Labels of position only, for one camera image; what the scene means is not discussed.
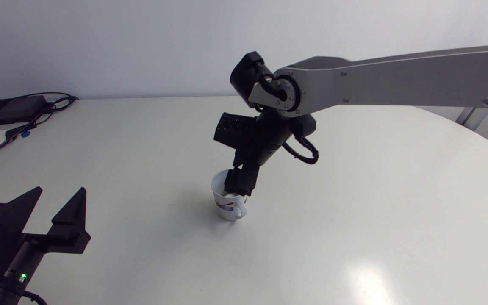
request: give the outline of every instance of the black cable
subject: black cable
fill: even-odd
[[[55,111],[55,110],[56,110],[56,106],[55,106],[55,105],[53,105],[53,106],[51,107],[51,110],[52,110],[52,111],[51,111],[51,112],[50,112],[50,114],[49,114],[49,115],[46,117],[46,119],[44,119],[44,120],[42,120],[42,121],[40,121],[40,122],[37,122],[37,126],[38,126],[38,125],[41,125],[41,124],[42,124],[42,123],[44,123],[44,122],[46,122],[48,119],[50,119],[50,117],[51,117],[53,114],[55,114],[55,113],[56,113],[56,111]]]
[[[35,118],[33,118],[33,120],[31,120],[29,123],[25,124],[23,126],[23,128],[21,128],[19,131],[17,131],[16,133],[14,133],[10,137],[8,137],[7,140],[5,140],[2,144],[0,144],[0,149],[2,149],[6,145],[8,145],[12,141],[14,141],[16,139],[16,137],[20,133],[24,133],[25,131],[31,129],[31,127],[33,125],[36,125],[37,120],[41,116],[43,116],[44,114],[50,114],[50,115],[45,120],[43,120],[42,122],[40,122],[41,124],[44,123],[44,122],[46,122],[52,116],[52,114],[54,112],[58,112],[58,111],[65,110],[71,104],[73,104],[73,102],[75,102],[76,100],[79,99],[76,96],[70,95],[68,93],[63,93],[63,92],[39,92],[39,93],[32,93],[32,94],[22,95],[20,97],[15,97],[15,98],[12,98],[12,99],[24,98],[24,97],[29,97],[29,96],[33,96],[33,95],[42,95],[42,94],[62,94],[62,95],[65,95],[66,97],[60,98],[60,99],[56,100],[56,102],[48,103],[48,106],[46,108],[44,108],[41,112],[39,112],[39,114],[37,116],[35,116]],[[59,107],[59,108],[56,107],[56,104],[61,103],[61,102],[65,101],[65,100],[68,100],[69,101],[65,106],[62,106],[62,107]]]
[[[266,75],[265,73],[263,73],[263,66],[259,62],[256,62],[255,72],[259,77],[258,82],[259,85],[261,85],[261,88],[263,88],[263,90],[265,90],[268,94],[273,95],[282,101],[285,101],[287,99],[287,93],[285,93],[284,90],[276,89],[271,83],[267,81]]]
[[[253,108],[255,108],[255,110],[257,110],[257,112],[263,112],[265,110],[265,108],[260,108],[258,104],[254,103],[253,104]]]
[[[296,159],[299,159],[306,164],[316,164],[317,160],[319,159],[319,151],[317,151],[316,147],[314,147],[314,145],[306,138],[296,140],[300,143],[300,145],[312,152],[312,158],[306,158],[305,156],[299,154],[285,142],[282,144],[283,148],[285,148],[285,150],[287,150],[287,152],[293,155]]]
[[[42,299],[42,297],[39,297],[39,295],[36,295],[35,293],[31,293],[29,291],[24,291],[24,293],[22,294],[22,297],[27,297],[27,298],[31,299],[32,302],[35,301],[39,305],[48,305],[44,301],[44,299]]]

